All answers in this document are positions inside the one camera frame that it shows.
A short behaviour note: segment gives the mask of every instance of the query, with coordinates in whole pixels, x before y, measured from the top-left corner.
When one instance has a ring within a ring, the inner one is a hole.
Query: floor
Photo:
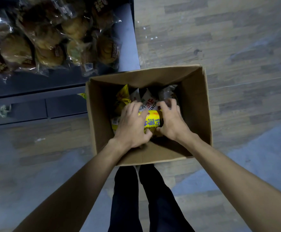
[[[135,33],[141,68],[206,68],[215,148],[236,157],[281,126],[281,0],[135,0]],[[92,157],[89,135],[86,118],[0,131],[0,232],[12,231]],[[197,232],[243,228],[218,189],[184,187],[202,171],[195,159],[156,167]],[[82,231],[107,230],[116,170]],[[139,211],[149,231],[141,185]]]

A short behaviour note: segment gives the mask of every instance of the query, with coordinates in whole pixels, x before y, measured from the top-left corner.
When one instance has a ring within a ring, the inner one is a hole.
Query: black pants
[[[139,178],[149,201],[150,232],[194,232],[172,191],[153,164],[142,165]],[[108,232],[142,232],[138,218],[138,179],[133,166],[120,167],[115,176]]]

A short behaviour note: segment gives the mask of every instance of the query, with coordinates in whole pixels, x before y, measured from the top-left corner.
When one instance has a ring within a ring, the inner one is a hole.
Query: open cardboard box
[[[190,130],[212,145],[208,89],[205,70],[200,65],[170,66],[102,75],[86,84],[92,151],[97,155],[114,137],[108,114],[109,98],[128,84],[129,88],[165,87],[178,84],[175,93],[183,119]],[[139,165],[181,160],[192,155],[180,144],[166,137],[151,140],[142,148],[130,150],[117,165]]]

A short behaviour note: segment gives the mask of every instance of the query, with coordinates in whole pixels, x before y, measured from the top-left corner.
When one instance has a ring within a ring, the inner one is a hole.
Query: person's right hand
[[[158,102],[158,106],[162,109],[164,124],[157,131],[171,140],[179,141],[180,137],[191,132],[185,121],[183,120],[180,108],[175,99],[170,99],[171,108],[169,108],[164,101]]]

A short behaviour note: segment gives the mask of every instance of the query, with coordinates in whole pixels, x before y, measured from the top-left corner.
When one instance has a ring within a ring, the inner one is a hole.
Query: white snack bag
[[[144,96],[141,99],[141,102],[143,103],[143,105],[145,107],[147,107],[150,111],[152,110],[158,110],[158,106],[157,106],[157,102],[159,100],[156,99],[155,97],[153,97],[149,91],[149,89],[147,89],[146,93],[144,94]]]
[[[130,100],[131,102],[133,101],[141,101],[141,96],[140,96],[140,92],[139,89],[137,88],[133,93],[130,94]],[[143,111],[146,107],[144,105],[141,105],[139,108],[139,112]]]

